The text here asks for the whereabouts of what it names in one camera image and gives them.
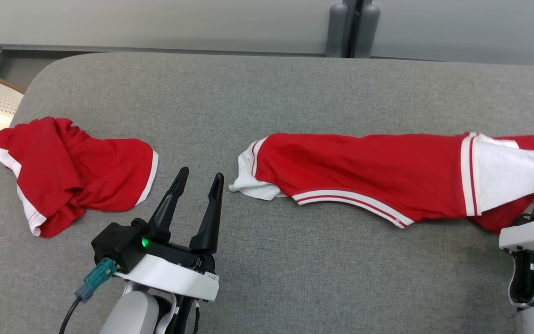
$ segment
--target clothing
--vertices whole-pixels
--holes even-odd
[[[0,131],[0,161],[17,178],[34,235],[53,237],[84,209],[127,211],[151,190],[158,155],[138,139],[94,139],[66,118]]]
[[[532,201],[534,136],[278,133],[239,156],[230,190],[267,200],[290,196],[299,205],[348,203],[399,228],[425,218],[475,217],[496,231]]]

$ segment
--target floor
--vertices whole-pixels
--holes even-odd
[[[0,78],[27,89],[36,75],[58,59],[81,54],[69,51],[3,51]]]

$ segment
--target small white label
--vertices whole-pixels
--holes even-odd
[[[206,271],[206,272],[205,272],[205,275],[206,275],[207,277],[209,277],[210,279],[213,279],[213,280],[216,281],[216,282],[219,282],[219,281],[220,281],[220,277],[219,277],[218,275],[214,275],[214,274],[210,273],[209,271]]]

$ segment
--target gray table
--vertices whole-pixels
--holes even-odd
[[[180,167],[191,169],[172,237],[195,235],[215,173],[231,182],[256,139],[303,133],[534,133],[534,67],[108,53],[63,59],[28,89],[13,124],[63,116],[99,138],[138,137],[159,153],[144,203],[87,211],[33,237],[13,173],[0,164],[0,333],[58,331],[110,222],[148,218]],[[465,220],[399,230],[341,203],[299,207],[226,192],[216,254],[221,289],[204,333],[511,332],[511,259]],[[103,285],[68,333],[97,333],[123,290]]]

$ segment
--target red stripe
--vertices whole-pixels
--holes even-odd
[[[473,140],[475,137],[477,135],[473,136],[471,142],[469,142],[469,173],[471,177],[471,194],[473,195],[473,212],[475,212],[475,216],[479,216],[479,213],[477,213],[477,201],[475,201],[475,180],[473,179]]]
[[[253,145],[253,148],[251,148],[251,150],[250,150],[250,151],[253,153],[253,165],[250,167],[250,173],[251,173],[253,176],[254,176],[254,174],[255,174],[255,173],[254,173],[254,162],[257,161],[257,156],[254,154],[254,147],[257,146],[257,143],[258,143],[258,142],[259,142],[258,140],[255,141],[255,142],[254,142],[254,145]]]
[[[372,209],[375,209],[375,211],[378,211],[378,212],[380,212],[380,213],[382,213],[382,214],[385,214],[385,215],[388,216],[388,217],[391,217],[394,221],[399,222],[399,224],[401,224],[401,225],[404,226],[404,227],[407,227],[407,224],[403,223],[401,220],[399,220],[398,218],[396,218],[396,217],[393,216],[392,214],[390,214],[390,213],[388,213],[388,212],[386,212],[386,211],[382,211],[382,210],[380,210],[379,208],[377,208],[377,207],[375,207],[375,206],[373,206],[373,205],[371,205],[371,204],[369,204],[369,203],[362,202],[362,201],[360,201],[360,200],[358,200],[358,199],[352,199],[351,197],[345,197],[345,196],[340,196],[340,195],[318,195],[318,196],[305,197],[305,198],[303,198],[303,199],[299,199],[299,200],[297,200],[297,202],[298,202],[298,204],[299,204],[300,202],[302,202],[302,201],[306,201],[307,199],[322,199],[322,198],[324,198],[324,197],[329,197],[329,198],[333,197],[333,198],[335,198],[335,199],[347,199],[347,200],[350,200],[350,201],[354,201],[354,202],[356,202],[356,203],[360,203],[360,204],[365,205],[365,206],[367,206],[367,207],[371,207]]]

